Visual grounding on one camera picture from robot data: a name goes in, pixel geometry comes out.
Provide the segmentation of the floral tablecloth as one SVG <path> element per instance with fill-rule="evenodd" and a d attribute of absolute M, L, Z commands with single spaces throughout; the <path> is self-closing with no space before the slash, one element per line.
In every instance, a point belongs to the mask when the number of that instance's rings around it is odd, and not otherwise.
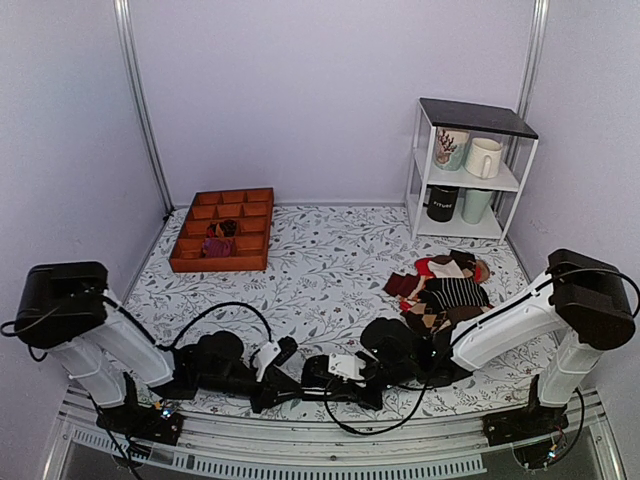
<path fill-rule="evenodd" d="M 268 265 L 258 272 L 177 274 L 169 264 L 185 215 L 177 212 L 150 255 L 126 308 L 161 344 L 196 342 L 219 330 L 235 333 L 252 354 L 267 332 L 291 336 L 298 349 L 284 366 L 298 378 L 306 359 L 350 354 L 363 328 L 396 318 L 398 301 L 383 291 L 392 273 L 407 274 L 423 257 L 459 250 L 485 261 L 485 289 L 500 304 L 526 286 L 507 244 L 493 240 L 412 238 L 401 207 L 283 206 L 275 209 Z M 379 411 L 351 403 L 324 405 L 294 399 L 263 412 L 269 420 L 327 422 L 359 427 L 511 408 L 523 404 L 531 378 L 549 362 L 554 339 L 544 335 L 509 351 L 468 379 L 425 394 L 390 389 Z"/>

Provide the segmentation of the cream ribbed mug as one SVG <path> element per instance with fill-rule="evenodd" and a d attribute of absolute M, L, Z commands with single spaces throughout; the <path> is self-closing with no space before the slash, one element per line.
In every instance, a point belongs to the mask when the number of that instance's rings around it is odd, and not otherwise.
<path fill-rule="evenodd" d="M 468 173 L 483 180 L 499 173 L 503 146 L 490 139 L 476 137 L 471 141 L 464 167 Z"/>

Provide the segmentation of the aluminium front rail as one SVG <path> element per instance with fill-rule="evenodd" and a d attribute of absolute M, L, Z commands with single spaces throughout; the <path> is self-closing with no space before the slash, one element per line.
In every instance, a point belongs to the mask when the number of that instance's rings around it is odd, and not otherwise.
<path fill-rule="evenodd" d="M 561 438 L 565 456 L 529 471 L 520 450 L 547 437 L 492 446 L 481 412 L 415 418 L 392 432 L 349 435 L 331 422 L 236 418 L 187 412 L 177 445 L 143 442 L 128 470 L 121 435 L 96 424 L 87 394 L 68 389 L 45 456 L 43 479 L 626 479 L 595 390 L 573 398 Z"/>

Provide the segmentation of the aluminium post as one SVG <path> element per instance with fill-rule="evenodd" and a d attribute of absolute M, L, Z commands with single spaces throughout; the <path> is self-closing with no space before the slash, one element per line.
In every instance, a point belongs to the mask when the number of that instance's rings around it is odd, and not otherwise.
<path fill-rule="evenodd" d="M 523 120 L 527 118 L 533 97 L 539 64 L 544 48 L 549 7 L 549 0 L 534 1 L 528 47 L 525 57 L 524 74 L 516 110 L 517 115 Z"/>
<path fill-rule="evenodd" d="M 175 210 L 175 205 L 171 198 L 168 181 L 161 163 L 151 115 L 144 92 L 134 39 L 130 2 L 127 0 L 115 0 L 113 5 L 125 73 L 132 94 L 134 110 L 141 130 L 147 158 L 150 163 L 152 179 L 157 187 L 163 205 L 164 218 L 168 218 Z"/>

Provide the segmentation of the cream and brown sock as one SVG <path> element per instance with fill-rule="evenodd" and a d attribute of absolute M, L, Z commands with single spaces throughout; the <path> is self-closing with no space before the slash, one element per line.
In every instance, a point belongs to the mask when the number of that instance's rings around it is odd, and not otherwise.
<path fill-rule="evenodd" d="M 451 250 L 428 260 L 428 268 L 436 278 L 466 278 L 476 284 L 489 280 L 491 271 L 487 263 L 474 254 Z"/>

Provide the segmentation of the floral ceramic mug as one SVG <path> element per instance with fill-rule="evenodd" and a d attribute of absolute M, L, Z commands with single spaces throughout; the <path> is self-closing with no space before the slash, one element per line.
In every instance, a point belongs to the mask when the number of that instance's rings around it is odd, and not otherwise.
<path fill-rule="evenodd" d="M 445 171 L 457 171 L 465 158 L 470 132 L 439 127 L 436 132 L 435 165 Z"/>

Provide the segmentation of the purple rolled sock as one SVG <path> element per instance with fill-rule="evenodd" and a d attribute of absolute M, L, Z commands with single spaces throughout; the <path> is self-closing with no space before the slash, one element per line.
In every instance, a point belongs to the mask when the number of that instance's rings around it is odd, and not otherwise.
<path fill-rule="evenodd" d="M 205 258 L 227 258 L 233 254 L 234 238 L 207 237 L 202 244 Z"/>

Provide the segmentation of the orange wooden divider tray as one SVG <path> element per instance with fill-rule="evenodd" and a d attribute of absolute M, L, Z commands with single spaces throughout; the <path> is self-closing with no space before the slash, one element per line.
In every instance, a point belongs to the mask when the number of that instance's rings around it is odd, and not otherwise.
<path fill-rule="evenodd" d="M 274 190 L 198 192 L 169 258 L 175 273 L 263 271 Z"/>

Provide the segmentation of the black mug white lettering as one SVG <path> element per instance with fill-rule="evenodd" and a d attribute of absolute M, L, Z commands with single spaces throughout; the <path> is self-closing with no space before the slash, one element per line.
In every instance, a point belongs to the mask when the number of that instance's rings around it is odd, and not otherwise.
<path fill-rule="evenodd" d="M 427 216 L 436 222 L 452 219 L 459 193 L 458 187 L 433 185 L 427 202 Z"/>

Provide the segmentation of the white shelf rack black top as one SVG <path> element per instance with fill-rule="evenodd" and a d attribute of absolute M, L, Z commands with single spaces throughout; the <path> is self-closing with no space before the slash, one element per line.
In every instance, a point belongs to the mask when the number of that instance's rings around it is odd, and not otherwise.
<path fill-rule="evenodd" d="M 420 98 L 405 193 L 411 237 L 504 242 L 538 143 L 508 108 Z"/>

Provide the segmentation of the right aluminium post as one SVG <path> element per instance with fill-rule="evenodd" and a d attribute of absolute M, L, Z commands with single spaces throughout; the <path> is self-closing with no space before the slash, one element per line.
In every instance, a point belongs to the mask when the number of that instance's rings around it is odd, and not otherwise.
<path fill-rule="evenodd" d="M 525 57 L 524 74 L 516 110 L 517 115 L 523 120 L 527 118 L 533 97 L 539 64 L 544 48 L 549 7 L 549 0 L 534 1 L 528 47 Z"/>

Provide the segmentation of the brown argyle sock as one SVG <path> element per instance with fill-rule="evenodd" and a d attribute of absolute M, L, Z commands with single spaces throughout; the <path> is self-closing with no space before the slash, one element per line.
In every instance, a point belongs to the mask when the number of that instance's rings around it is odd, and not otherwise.
<path fill-rule="evenodd" d="M 416 334 L 428 337 L 452 326 L 446 311 L 435 312 L 424 303 L 416 303 L 403 313 L 408 327 Z"/>

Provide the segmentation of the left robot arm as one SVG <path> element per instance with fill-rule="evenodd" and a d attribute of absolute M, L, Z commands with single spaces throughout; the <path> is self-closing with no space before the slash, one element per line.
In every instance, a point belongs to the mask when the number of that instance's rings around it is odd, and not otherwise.
<path fill-rule="evenodd" d="M 117 300 L 106 267 L 96 261 L 34 266 L 16 318 L 1 333 L 56 358 L 128 434 L 149 423 L 130 373 L 165 400 L 218 391 L 248 398 L 256 413 L 302 394 L 280 369 L 297 349 L 293 338 L 269 340 L 248 363 L 242 341 L 229 331 L 183 347 L 161 345 Z"/>

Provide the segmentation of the left aluminium post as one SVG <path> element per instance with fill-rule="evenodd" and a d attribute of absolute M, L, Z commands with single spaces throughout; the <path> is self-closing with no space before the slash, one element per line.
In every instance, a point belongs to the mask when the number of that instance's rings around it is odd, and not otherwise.
<path fill-rule="evenodd" d="M 175 205 L 171 198 L 168 181 L 161 163 L 151 115 L 144 92 L 134 39 L 130 2 L 127 0 L 115 0 L 113 5 L 125 73 L 132 94 L 134 110 L 141 130 L 147 158 L 150 163 L 152 179 L 157 187 L 163 205 L 164 218 L 168 218 L 175 210 Z"/>

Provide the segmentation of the dark red rolled sock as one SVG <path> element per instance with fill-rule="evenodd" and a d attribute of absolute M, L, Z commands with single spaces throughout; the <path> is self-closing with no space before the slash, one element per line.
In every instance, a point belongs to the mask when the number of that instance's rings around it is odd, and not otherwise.
<path fill-rule="evenodd" d="M 231 238 L 238 231 L 238 222 L 233 219 L 226 219 L 219 222 L 212 222 L 206 229 L 207 238 Z"/>

